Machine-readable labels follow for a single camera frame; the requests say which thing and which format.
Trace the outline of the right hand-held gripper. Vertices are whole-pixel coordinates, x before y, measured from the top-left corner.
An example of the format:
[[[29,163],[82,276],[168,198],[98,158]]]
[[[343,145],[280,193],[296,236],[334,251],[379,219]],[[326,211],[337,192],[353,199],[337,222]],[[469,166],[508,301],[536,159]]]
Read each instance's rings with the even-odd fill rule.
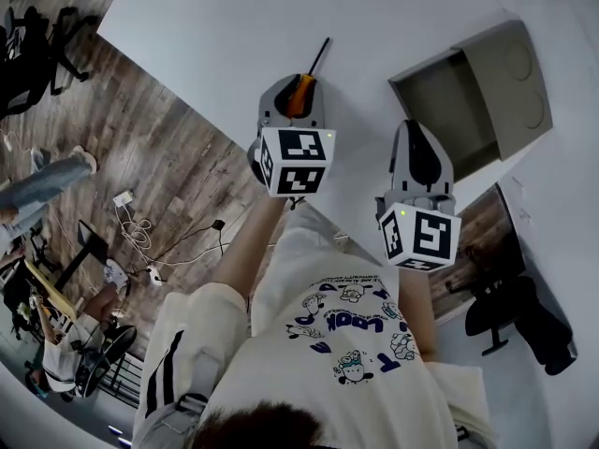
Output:
[[[461,218],[402,204],[412,197],[453,196],[453,165],[436,137],[430,131],[424,135],[412,119],[397,129],[389,164],[391,188],[375,199],[376,220],[391,266],[434,272],[455,263]]]

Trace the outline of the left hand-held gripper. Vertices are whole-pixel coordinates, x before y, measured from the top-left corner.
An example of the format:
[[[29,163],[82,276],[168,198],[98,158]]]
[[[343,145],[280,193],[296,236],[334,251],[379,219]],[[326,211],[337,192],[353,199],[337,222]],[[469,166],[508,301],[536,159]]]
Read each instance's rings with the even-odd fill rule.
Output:
[[[270,196],[309,196],[329,174],[335,139],[336,131],[325,127],[322,85],[292,74],[261,95],[257,137],[247,156]]]

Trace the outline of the person's right hand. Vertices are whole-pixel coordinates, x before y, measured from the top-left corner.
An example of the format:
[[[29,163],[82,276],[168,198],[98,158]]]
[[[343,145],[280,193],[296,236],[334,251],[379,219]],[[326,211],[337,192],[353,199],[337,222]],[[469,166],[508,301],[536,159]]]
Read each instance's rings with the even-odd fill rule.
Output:
[[[422,210],[434,210],[443,214],[455,215],[455,198],[448,195],[419,196],[407,198],[402,204]]]

